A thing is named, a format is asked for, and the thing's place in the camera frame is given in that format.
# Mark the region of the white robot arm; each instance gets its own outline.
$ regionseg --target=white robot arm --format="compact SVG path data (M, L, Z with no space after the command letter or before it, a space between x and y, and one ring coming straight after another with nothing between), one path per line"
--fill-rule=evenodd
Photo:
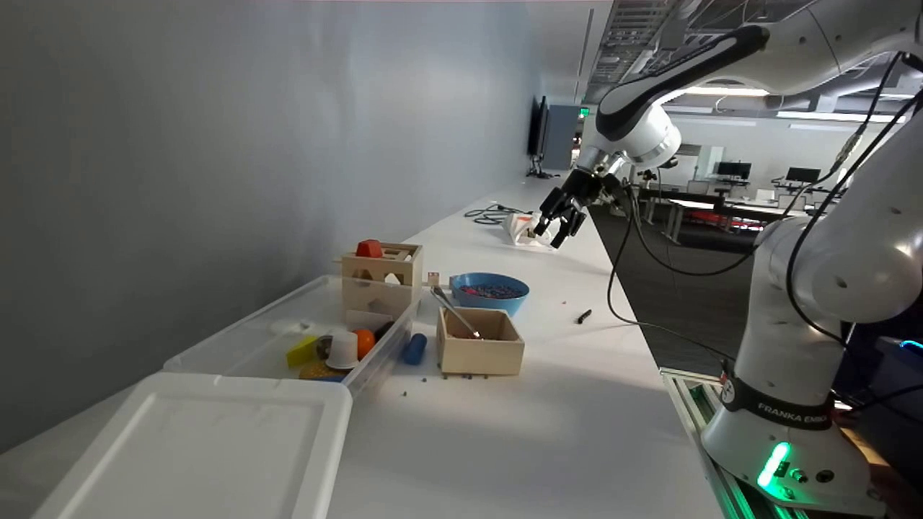
M769 32L739 28L667 73L615 87L598 107L598 133L586 138L578 171L546 198L537 233L582 211L604 155L625 152L640 168L676 155L681 136L658 107L667 92L716 79L805 92L879 53L919 54L917 18L917 0L816 0ZM886 514L866 458L830 427L843 344L816 325L886 319L919 295L919 138L923 119L911 119L859 164L852 190L803 241L794 270L803 218L780 223L755 252L745 344L702 446L785 508Z

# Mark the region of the ceiling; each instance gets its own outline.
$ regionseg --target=ceiling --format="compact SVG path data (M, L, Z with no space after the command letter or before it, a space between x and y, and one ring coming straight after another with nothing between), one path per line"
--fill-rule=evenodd
M598 103L606 89L625 84L648 68L664 67L681 53L745 22L774 25L805 9L811 0L615 0L601 41L601 57L586 89L586 103ZM668 112L699 116L761 116L780 112L866 112L886 64L863 64L843 79L803 94L788 97L718 97L681 94L667 103ZM898 112L901 103L923 87L919 73L902 73L888 81L876 112Z

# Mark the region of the table surface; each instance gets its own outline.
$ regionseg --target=table surface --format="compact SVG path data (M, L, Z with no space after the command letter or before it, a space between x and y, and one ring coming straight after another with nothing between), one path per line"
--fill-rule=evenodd
M555 182L495 198L537 208ZM520 377L396 371L356 402L331 519L720 515L702 449L684 432L640 328L606 309L609 256L592 223L563 252L514 247L506 229L464 211L407 241L426 270L503 270L530 298ZM615 282L615 306L632 314ZM436 306L422 299L418 331ZM30 515L120 404L120 394L0 456L0 515Z

